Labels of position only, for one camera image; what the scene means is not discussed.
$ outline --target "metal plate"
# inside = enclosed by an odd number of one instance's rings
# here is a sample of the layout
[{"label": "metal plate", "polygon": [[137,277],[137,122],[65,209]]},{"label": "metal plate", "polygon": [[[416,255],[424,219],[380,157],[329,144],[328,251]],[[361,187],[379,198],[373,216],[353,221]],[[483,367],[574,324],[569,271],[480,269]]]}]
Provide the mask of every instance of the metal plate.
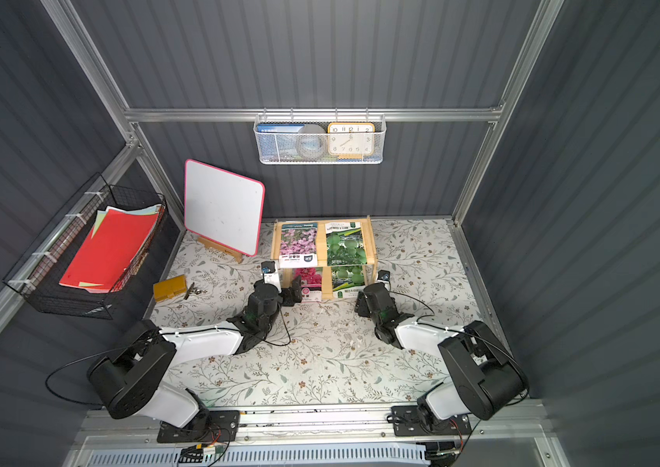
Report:
[{"label": "metal plate", "polygon": [[[397,416],[398,419],[406,420],[401,423],[392,424],[395,428],[395,436],[430,436],[430,435],[453,435],[459,434],[466,436],[470,434],[473,429],[470,427],[469,416],[455,416],[444,420],[433,427],[432,430],[426,430],[417,421],[417,407],[416,406],[392,406],[392,415]],[[455,428],[449,421],[454,421],[457,424]]]},{"label": "metal plate", "polygon": [[205,429],[210,428],[217,433],[221,429],[219,442],[233,441],[236,437],[236,431],[239,429],[239,410],[211,410],[210,422],[205,420],[195,420],[184,428],[177,428],[166,422],[161,422],[161,428],[158,430],[157,442],[198,442],[210,441],[211,432],[203,435]]}]

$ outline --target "white wire basket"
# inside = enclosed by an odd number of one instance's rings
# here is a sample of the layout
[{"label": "white wire basket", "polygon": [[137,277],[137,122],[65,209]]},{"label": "white wire basket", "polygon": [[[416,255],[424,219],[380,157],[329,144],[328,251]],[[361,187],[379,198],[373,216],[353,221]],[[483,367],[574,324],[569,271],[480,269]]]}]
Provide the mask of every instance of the white wire basket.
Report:
[{"label": "white wire basket", "polygon": [[[341,123],[372,123],[373,132],[343,132],[351,128],[348,126],[335,127],[336,133],[327,133],[327,127],[333,122]],[[289,124],[294,129],[304,125],[307,132],[261,132],[258,126]],[[387,133],[387,124],[384,116],[375,116],[373,119],[359,118],[358,116],[339,115],[331,121],[277,121],[269,114],[259,114],[254,120],[254,137],[257,140],[257,151],[260,153],[261,163],[381,163],[384,151],[384,135]],[[349,148],[349,153],[342,154],[343,143],[353,138],[355,147]]]}]

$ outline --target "aluminum frame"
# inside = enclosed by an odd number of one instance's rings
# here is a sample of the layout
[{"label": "aluminum frame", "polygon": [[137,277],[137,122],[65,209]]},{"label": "aluminum frame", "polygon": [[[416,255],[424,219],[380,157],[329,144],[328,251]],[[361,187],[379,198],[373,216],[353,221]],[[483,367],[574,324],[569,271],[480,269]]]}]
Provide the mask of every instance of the aluminum frame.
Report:
[{"label": "aluminum frame", "polygon": [[41,2],[86,77],[92,83],[120,134],[125,140],[135,143],[139,141],[144,153],[138,162],[154,188],[166,197],[170,216],[180,229],[184,229],[184,204],[145,134],[138,126],[127,121],[124,115],[124,111],[129,107],[127,100],[112,77],[99,49],[93,44],[91,35],[83,25],[72,1],[41,0]]},{"label": "aluminum frame", "polygon": [[[224,407],[241,412],[239,431],[232,445],[328,444],[351,442],[425,442],[451,440],[450,435],[396,438],[387,423],[393,403],[319,404],[305,406]],[[477,417],[469,415],[474,426]],[[114,420],[102,410],[89,411],[63,465],[85,465],[94,449],[162,449],[185,447],[192,443],[156,444],[158,422],[132,416]],[[473,439],[532,438],[541,452],[553,455],[558,439],[540,399],[526,399],[519,405],[504,407],[493,418],[482,421]]]},{"label": "aluminum frame", "polygon": [[[138,162],[144,168],[144,171],[154,187],[157,188],[157,191],[164,193],[167,199],[171,200],[170,205],[173,208],[172,215],[181,228],[181,214],[183,211],[181,199],[177,195],[176,190],[174,190],[173,184],[166,176],[147,137],[137,123],[148,121],[252,121],[258,113],[265,113],[267,109],[131,109],[119,87],[114,82],[99,51],[93,44],[71,0],[42,0],[42,4],[52,18],[55,26],[61,32],[70,50],[73,51],[82,70],[84,70],[86,76],[92,82],[94,89],[99,94],[115,125],[118,126],[120,133],[126,140],[131,141],[133,144],[139,144],[141,149],[144,150],[138,157]],[[503,339],[503,331],[500,325],[497,326],[498,321],[488,298],[488,292],[482,284],[482,278],[475,266],[472,253],[467,246],[466,238],[460,225],[462,220],[465,219],[475,192],[477,192],[482,182],[488,164],[491,162],[504,130],[514,113],[514,108],[521,97],[526,82],[530,77],[530,72],[535,65],[562,4],[563,0],[542,0],[540,2],[538,11],[522,45],[522,50],[512,69],[512,74],[503,93],[503,104],[500,107],[489,109],[369,109],[364,111],[365,114],[372,112],[384,113],[388,121],[486,121],[493,123],[486,133],[479,154],[476,156],[475,163],[467,177],[465,189],[461,193],[456,209],[452,213],[452,217],[455,220],[452,237],[455,239],[456,247],[463,258],[463,265],[466,267],[466,271],[469,271],[468,279],[471,281],[471,285],[473,285],[475,299],[486,310],[484,315],[489,317],[486,319],[493,319],[493,323],[489,323],[489,325],[493,325],[494,332],[496,332],[500,339]],[[308,118],[312,112],[316,114],[325,111],[277,110],[277,112],[283,112],[283,114],[294,118],[299,114],[303,115],[302,118]],[[7,323],[10,317],[7,317],[7,319],[4,317],[3,319]],[[242,422],[247,425],[246,427],[253,435],[244,436],[241,440],[237,440],[237,443],[251,444],[258,441],[279,443],[281,442],[280,430],[286,432],[288,427],[288,431],[292,433],[301,432],[299,429],[304,428],[302,432],[304,434],[301,434],[301,436],[304,436],[304,442],[311,443],[323,442],[325,439],[336,442],[339,438],[347,439],[346,442],[350,442],[353,439],[362,439],[363,441],[384,439],[388,441],[387,431],[384,430],[389,430],[392,433],[391,427],[386,423],[386,420],[384,420],[384,426],[382,426],[383,419],[377,418],[377,415],[384,413],[386,417],[389,406],[390,404],[350,404],[348,406],[302,406],[300,409],[294,406],[271,406],[266,408],[241,407],[239,409],[247,412]],[[535,410],[538,407],[542,410],[543,414],[540,417],[536,418],[534,414],[532,416],[526,416],[524,413],[522,415],[515,415],[525,410]],[[334,411],[353,413],[355,414],[355,419],[334,421],[326,419],[315,420],[315,418],[337,418],[337,415],[328,415]],[[375,414],[373,419],[369,420],[368,417],[371,412]],[[76,445],[76,453],[83,451],[82,448],[88,448],[99,443],[106,447],[110,447],[111,444],[115,443],[128,445],[130,443],[139,443],[142,446],[146,446],[155,433],[152,430],[157,429],[156,423],[154,422],[154,426],[151,426],[151,420],[149,419],[144,419],[142,422],[136,418],[128,418],[125,421],[112,421],[108,414],[106,415],[104,424],[114,422],[121,425],[105,425],[105,427],[92,427],[92,425],[89,425],[98,422],[99,418],[103,418],[103,415],[97,416],[92,413],[87,417],[84,427],[79,432],[79,436],[82,436],[83,440],[80,446]],[[129,426],[133,422],[142,423],[143,426]],[[553,434],[553,429],[547,416],[544,415],[544,409],[540,401],[525,400],[518,406],[504,408],[491,420],[484,421],[474,436],[495,438],[527,435],[544,438],[547,434],[549,434],[549,439],[551,440],[547,444],[547,447],[550,448],[553,446],[554,449],[556,445],[560,447],[557,439],[555,442],[553,441],[555,434]],[[294,444],[296,441],[297,436],[293,436],[290,443]]]},{"label": "aluminum frame", "polygon": [[388,122],[497,122],[501,109],[493,108],[131,108],[129,122],[253,122],[258,115],[279,121],[331,122],[338,114]]},{"label": "aluminum frame", "polygon": [[538,11],[535,13],[535,18],[532,20],[530,30],[527,32],[517,61],[514,63],[512,74],[504,89],[501,118],[486,132],[483,145],[481,145],[480,151],[475,156],[465,187],[462,189],[460,198],[457,200],[457,205],[452,213],[456,225],[461,225],[462,221],[465,220],[467,211],[475,198],[475,193],[478,191],[485,171],[499,147],[504,131],[509,125],[509,120],[514,114],[514,109],[517,107],[522,91],[527,85],[527,80],[538,61],[538,56],[548,39],[550,30],[556,22],[556,17],[558,17],[563,3],[564,0],[542,0],[538,6]]},{"label": "aluminum frame", "polygon": [[461,226],[454,223],[449,225],[449,232],[452,234],[455,248],[457,248],[457,253],[459,253],[460,261],[462,261],[462,267],[465,269],[467,282],[473,289],[475,302],[478,304],[478,309],[482,311],[485,323],[491,328],[491,330],[493,330],[493,334],[495,334],[504,344],[506,350],[511,353],[512,349],[509,347],[509,342],[506,340],[506,335],[501,327],[501,322],[499,322],[499,318],[496,316],[496,311],[493,309],[491,296],[488,295],[488,290],[485,288],[483,277],[480,275],[480,269],[478,269],[478,265],[475,263],[473,251],[467,243],[467,238],[465,238],[465,232],[462,230]]},{"label": "aluminum frame", "polygon": [[[138,154],[141,152],[138,144],[131,141],[125,145],[107,168],[102,172],[102,176],[110,184],[116,183],[122,175],[127,171],[130,165],[136,161]],[[104,181],[99,178],[88,188],[88,191],[80,197],[80,199],[68,210],[67,215],[58,223],[55,228],[44,238],[44,240],[36,248],[34,255],[28,257],[23,266],[18,270],[12,280],[21,280],[28,277],[32,270],[36,267],[42,258],[44,252],[59,238],[59,236],[67,229],[70,222],[73,221],[75,214],[78,214],[84,206],[94,197],[97,192],[104,186]],[[19,308],[26,302],[20,294],[11,290],[9,287],[3,287],[0,291],[0,333],[5,329],[7,324],[16,315]]]}]

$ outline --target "clock face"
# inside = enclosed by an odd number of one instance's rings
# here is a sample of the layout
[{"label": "clock face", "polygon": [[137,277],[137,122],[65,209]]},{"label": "clock face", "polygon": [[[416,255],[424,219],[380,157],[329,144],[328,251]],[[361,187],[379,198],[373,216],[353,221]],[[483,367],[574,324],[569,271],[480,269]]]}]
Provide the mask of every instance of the clock face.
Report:
[{"label": "clock face", "polygon": [[327,151],[334,155],[374,153],[373,123],[330,123],[327,126]]}]

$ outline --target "vent grille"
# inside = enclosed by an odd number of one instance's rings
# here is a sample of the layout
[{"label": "vent grille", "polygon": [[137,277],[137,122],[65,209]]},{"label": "vent grille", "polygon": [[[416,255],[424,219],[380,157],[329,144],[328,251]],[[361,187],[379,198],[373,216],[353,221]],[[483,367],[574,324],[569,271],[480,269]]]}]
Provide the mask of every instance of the vent grille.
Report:
[{"label": "vent grille", "polygon": [[[117,465],[122,467],[171,466],[182,448],[110,449],[94,451],[87,466]],[[379,464],[429,465],[426,449],[417,444],[398,442],[353,444],[302,444],[285,446],[232,446],[219,465],[247,467],[250,465],[339,465]],[[203,462],[187,465],[209,465],[215,458],[205,456]]]}]

